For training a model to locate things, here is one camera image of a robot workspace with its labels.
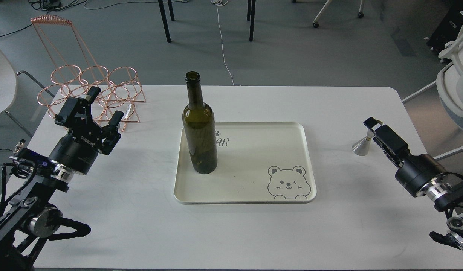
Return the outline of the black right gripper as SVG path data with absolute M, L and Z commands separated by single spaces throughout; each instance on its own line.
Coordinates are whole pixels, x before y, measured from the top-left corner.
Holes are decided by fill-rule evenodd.
M 374 134 L 374 142 L 383 149 L 387 158 L 398 168 L 395 178 L 412 197 L 419 197 L 419 191 L 435 177 L 447 171 L 432 156 L 423 153 L 412 155 L 408 144 L 388 125 L 373 117 L 363 124 Z

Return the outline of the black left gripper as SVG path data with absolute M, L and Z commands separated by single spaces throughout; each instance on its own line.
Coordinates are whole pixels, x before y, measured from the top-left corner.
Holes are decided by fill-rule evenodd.
M 109 155 L 121 138 L 119 124 L 124 116 L 116 110 L 108 125 L 98 126 L 91 114 L 91 105 L 101 88 L 92 86 L 81 97 L 69 97 L 55 116 L 55 124 L 68 128 L 48 159 L 86 175 L 99 153 Z

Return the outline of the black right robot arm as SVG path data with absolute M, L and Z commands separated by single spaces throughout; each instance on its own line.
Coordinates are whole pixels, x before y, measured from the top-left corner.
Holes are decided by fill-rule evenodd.
M 447 171 L 429 154 L 413 155 L 408 144 L 383 122 L 369 117 L 364 121 L 367 135 L 397 167 L 395 179 L 413 197 L 426 196 L 434 208 L 446 215 L 446 235 L 429 236 L 442 245 L 463 252 L 463 175 Z

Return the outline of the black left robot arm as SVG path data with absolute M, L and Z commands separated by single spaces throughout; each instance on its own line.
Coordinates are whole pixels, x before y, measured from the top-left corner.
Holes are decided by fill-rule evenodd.
M 108 125 L 93 121 L 92 103 L 101 89 L 92 86 L 80 97 L 69 97 L 55 116 L 67 134 L 49 156 L 22 148 L 2 164 L 2 181 L 8 167 L 24 184 L 0 201 L 0 271 L 32 271 L 47 241 L 84 237 L 87 224 L 65 218 L 49 202 L 57 190 L 67 192 L 73 175 L 86 175 L 99 153 L 109 155 L 121 138 L 118 125 L 124 113 L 114 112 Z

